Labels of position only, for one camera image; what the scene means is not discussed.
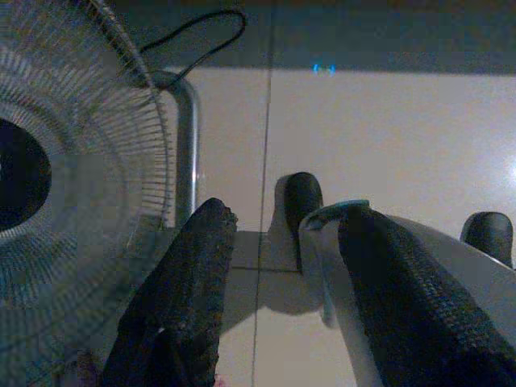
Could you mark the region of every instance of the black rubber foot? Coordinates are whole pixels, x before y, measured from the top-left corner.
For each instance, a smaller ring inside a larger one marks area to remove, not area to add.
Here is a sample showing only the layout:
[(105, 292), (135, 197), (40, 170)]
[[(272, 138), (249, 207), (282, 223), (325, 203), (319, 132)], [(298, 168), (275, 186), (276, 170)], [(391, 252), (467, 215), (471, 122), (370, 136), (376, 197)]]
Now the black rubber foot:
[(285, 218), (294, 239), (298, 270), (302, 272), (299, 224), (310, 212), (323, 206), (321, 186), (314, 175), (299, 172), (290, 176), (285, 187)]
[(513, 225), (506, 215), (498, 212), (471, 215), (464, 224), (460, 240), (513, 267)]

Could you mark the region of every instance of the black cable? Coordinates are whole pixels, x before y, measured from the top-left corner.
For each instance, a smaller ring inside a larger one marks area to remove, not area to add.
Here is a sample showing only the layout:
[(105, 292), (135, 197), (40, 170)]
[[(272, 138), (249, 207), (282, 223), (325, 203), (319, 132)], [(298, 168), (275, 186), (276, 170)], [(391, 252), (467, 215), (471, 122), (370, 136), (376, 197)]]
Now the black cable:
[(242, 12), (240, 12), (239, 10), (218, 10), (216, 12), (211, 12), (209, 14), (199, 16), (198, 18), (192, 19), (189, 22), (183, 24), (182, 26), (180, 26), (179, 28), (177, 28), (176, 30), (171, 32), (170, 34), (164, 36), (163, 38), (155, 40), (154, 42), (144, 45), (139, 50), (139, 53), (144, 54), (145, 52), (152, 50), (153, 48), (157, 48), (157, 47), (161, 46), (162, 44), (165, 44), (165, 43), (169, 42), (170, 40), (173, 40), (176, 36), (181, 34), (184, 30), (192, 27), (193, 25), (195, 25), (197, 23), (200, 23), (207, 19), (217, 18), (217, 17), (223, 16), (223, 15), (238, 16), (240, 18), (240, 22), (241, 22), (240, 29), (230, 39), (226, 40), (224, 43), (218, 45), (217, 47), (212, 48), (211, 50), (209, 50), (208, 52), (206, 52), (205, 54), (200, 56), (192, 64), (187, 66), (185, 69), (181, 70), (177, 74), (177, 77), (174, 78), (173, 83), (175, 83), (175, 82), (179, 81), (180, 79), (186, 77), (186, 75), (190, 71), (192, 71), (196, 66), (200, 65), (204, 60), (208, 59), (210, 56), (214, 55), (216, 52), (222, 50), (223, 48), (229, 46), (231, 43), (233, 43), (235, 40), (237, 40), (243, 34), (246, 26), (248, 25), (248, 21)]

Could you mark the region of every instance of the power cord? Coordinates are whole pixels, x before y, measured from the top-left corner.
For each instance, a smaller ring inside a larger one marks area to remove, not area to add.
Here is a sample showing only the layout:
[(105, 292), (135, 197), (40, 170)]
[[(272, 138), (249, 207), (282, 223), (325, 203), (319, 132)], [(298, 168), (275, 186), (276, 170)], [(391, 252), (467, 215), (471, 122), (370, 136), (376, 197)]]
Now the power cord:
[(239, 10), (218, 10), (216, 12), (211, 12), (209, 14), (205, 14), (202, 16), (199, 16), (198, 18), (192, 19), (189, 22), (183, 24), (170, 34), (164, 36), (161, 39), (155, 40), (149, 44), (144, 45), (140, 50), (140, 54), (144, 54), (147, 51), (150, 51), (154, 48), (157, 48), (161, 46), (162, 44), (165, 44), (169, 42), (170, 40), (173, 40), (178, 35), (180, 35), (184, 30), (192, 27), (195, 24), (198, 24), (200, 22), (203, 22), (204, 20), (218, 18), (219, 16), (238, 16), (240, 18), (240, 29), (228, 40), (226, 40), (224, 43), (218, 45), (215, 48), (212, 48), (202, 56), (200, 56), (196, 61), (194, 61), (192, 64), (187, 66), (185, 69), (181, 70), (177, 76), (174, 78), (171, 85), (175, 84), (176, 82), (180, 81), (182, 78), (186, 77), (186, 75), (192, 71), (196, 66), (200, 65), (204, 60), (208, 59), (210, 56), (214, 55), (216, 52), (222, 50), (223, 48), (226, 48), (230, 44), (232, 44), (235, 40), (237, 40), (245, 31), (246, 26), (248, 25), (247, 18), (245, 15), (240, 12)]

